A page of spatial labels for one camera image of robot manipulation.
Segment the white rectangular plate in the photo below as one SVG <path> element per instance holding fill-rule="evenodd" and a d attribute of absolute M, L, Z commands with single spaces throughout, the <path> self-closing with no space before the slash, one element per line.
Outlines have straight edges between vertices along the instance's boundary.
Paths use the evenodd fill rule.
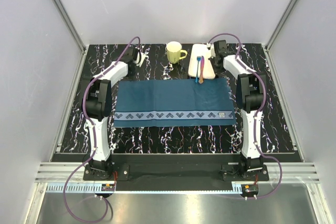
<path fill-rule="evenodd" d="M 214 60 L 214 56 L 214 46 L 208 49 L 206 44 L 194 44 L 191 51 L 188 76 L 192 78 L 200 77 L 201 69 L 203 69 L 203 79 L 215 79 L 216 74 L 211 62 L 211 60 Z"/>

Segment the blue cloth placemat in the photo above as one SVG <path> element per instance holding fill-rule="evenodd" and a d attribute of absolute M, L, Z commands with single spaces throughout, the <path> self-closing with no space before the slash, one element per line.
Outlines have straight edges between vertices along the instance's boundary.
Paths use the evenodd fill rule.
<path fill-rule="evenodd" d="M 121 81 L 115 127 L 225 126 L 236 123 L 226 79 Z"/>

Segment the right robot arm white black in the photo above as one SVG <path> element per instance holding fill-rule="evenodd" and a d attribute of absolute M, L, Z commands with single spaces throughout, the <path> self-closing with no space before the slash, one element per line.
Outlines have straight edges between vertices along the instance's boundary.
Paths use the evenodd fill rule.
<path fill-rule="evenodd" d="M 243 119 L 243 147 L 237 171 L 244 180 L 254 179 L 263 169 L 260 154 L 260 128 L 262 108 L 266 103 L 265 76 L 247 66 L 238 56 L 228 52 L 227 43 L 219 40 L 213 43 L 215 62 L 236 79 L 236 104 Z"/>

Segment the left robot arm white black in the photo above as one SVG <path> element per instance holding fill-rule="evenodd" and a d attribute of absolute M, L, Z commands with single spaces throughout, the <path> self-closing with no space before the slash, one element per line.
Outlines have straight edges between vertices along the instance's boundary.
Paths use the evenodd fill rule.
<path fill-rule="evenodd" d="M 85 175 L 108 180 L 115 176 L 108 144 L 108 117 L 112 112 L 112 87 L 128 76 L 141 62 L 138 48 L 129 47 L 101 73 L 89 78 L 84 84 L 81 109 L 89 130 L 91 151 L 84 162 Z"/>

